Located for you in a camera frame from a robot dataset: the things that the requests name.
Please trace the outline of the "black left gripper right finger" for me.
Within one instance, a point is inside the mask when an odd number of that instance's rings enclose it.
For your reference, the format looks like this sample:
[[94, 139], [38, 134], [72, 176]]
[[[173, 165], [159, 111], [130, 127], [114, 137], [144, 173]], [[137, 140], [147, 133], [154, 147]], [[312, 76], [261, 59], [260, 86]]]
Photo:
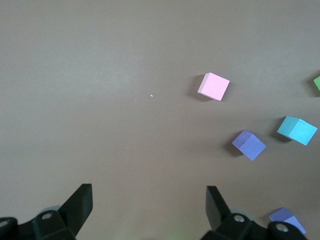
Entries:
[[205, 212], [211, 230], [203, 240], [246, 240], [252, 222], [241, 213], [232, 213], [216, 186], [206, 187]]

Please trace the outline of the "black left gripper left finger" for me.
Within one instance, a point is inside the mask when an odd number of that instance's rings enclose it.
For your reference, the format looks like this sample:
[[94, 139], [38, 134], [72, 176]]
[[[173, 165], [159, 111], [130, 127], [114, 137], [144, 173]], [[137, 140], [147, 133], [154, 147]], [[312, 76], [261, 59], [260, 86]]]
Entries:
[[37, 240], [75, 240], [93, 210], [93, 188], [82, 184], [58, 209], [40, 213], [32, 220]]

